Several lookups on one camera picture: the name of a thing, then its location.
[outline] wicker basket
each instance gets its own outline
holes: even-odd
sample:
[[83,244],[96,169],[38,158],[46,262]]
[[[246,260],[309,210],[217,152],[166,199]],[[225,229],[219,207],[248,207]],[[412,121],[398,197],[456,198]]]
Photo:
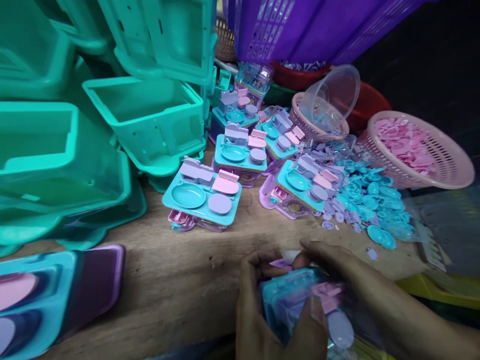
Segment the wicker basket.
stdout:
[[300,100],[304,92],[296,93],[291,99],[290,116],[288,117],[294,125],[297,125],[305,134],[302,141],[313,140],[316,143],[328,143],[332,140],[340,140],[349,133],[349,125],[346,120],[343,120],[340,126],[336,129],[341,135],[332,135],[313,125],[299,109]]
[[[435,171],[425,176],[415,171],[393,155],[379,139],[375,122],[386,118],[403,118],[430,132],[426,140],[428,153],[434,159]],[[475,178],[475,170],[469,156],[462,148],[436,127],[417,117],[398,111],[380,111],[370,118],[368,128],[358,138],[357,151],[368,151],[375,159],[374,168],[385,168],[382,175],[393,179],[398,189],[434,186],[442,189],[461,189]]]
[[215,57],[223,62],[233,62],[237,60],[234,50],[234,33],[227,26],[227,21],[217,14],[216,16],[216,34],[218,41],[215,48]]

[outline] pink colander basket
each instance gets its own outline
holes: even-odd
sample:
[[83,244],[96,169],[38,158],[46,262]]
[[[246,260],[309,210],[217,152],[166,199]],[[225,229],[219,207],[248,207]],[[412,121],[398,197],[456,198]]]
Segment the pink colander basket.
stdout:
[[304,92],[297,92],[291,99],[291,110],[288,118],[291,122],[298,126],[303,133],[305,134],[304,138],[300,139],[302,141],[313,140],[316,143],[328,143],[332,140],[341,140],[347,135],[350,131],[347,121],[344,119],[340,126],[336,129],[339,135],[333,135],[328,132],[325,132],[314,124],[312,124],[300,111],[299,104],[302,100]]
[[[402,118],[430,132],[425,141],[428,153],[434,159],[434,171],[428,176],[415,171],[395,155],[379,139],[375,122],[386,118]],[[462,148],[435,126],[419,118],[398,111],[380,111],[368,121],[368,127],[358,138],[355,150],[369,152],[374,158],[372,168],[385,168],[382,175],[393,179],[398,189],[434,186],[442,189],[461,189],[469,186],[475,178],[475,170],[469,156]]]

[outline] wooden table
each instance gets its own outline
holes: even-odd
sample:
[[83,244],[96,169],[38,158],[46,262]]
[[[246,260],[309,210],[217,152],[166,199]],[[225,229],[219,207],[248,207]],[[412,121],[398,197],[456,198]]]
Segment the wooden table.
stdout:
[[[212,154],[210,145],[206,164]],[[148,213],[112,230],[104,241],[127,249],[118,304],[41,359],[144,359],[233,333],[241,257],[256,249],[296,250],[299,239],[311,235],[350,249],[392,280],[427,268],[411,243],[387,250],[346,223],[324,230],[321,218],[289,220],[264,209],[258,201],[262,182],[243,189],[233,225],[220,233],[201,227],[172,231],[170,209],[146,184]],[[370,260],[367,247],[375,249],[378,261]],[[38,241],[2,260],[62,250],[53,241]]]

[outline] purple plastic basket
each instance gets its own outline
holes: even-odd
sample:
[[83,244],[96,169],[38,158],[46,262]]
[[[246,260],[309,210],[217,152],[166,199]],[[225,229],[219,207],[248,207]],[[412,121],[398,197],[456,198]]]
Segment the purple plastic basket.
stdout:
[[349,64],[425,2],[439,0],[224,0],[235,53],[257,63]]

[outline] clear plastic bowl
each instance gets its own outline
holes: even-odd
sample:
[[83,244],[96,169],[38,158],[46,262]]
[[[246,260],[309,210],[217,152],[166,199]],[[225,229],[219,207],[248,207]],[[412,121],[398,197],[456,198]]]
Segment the clear plastic bowl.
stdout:
[[300,112],[316,127],[331,132],[352,112],[360,92],[360,74],[352,65],[340,65],[308,88]]

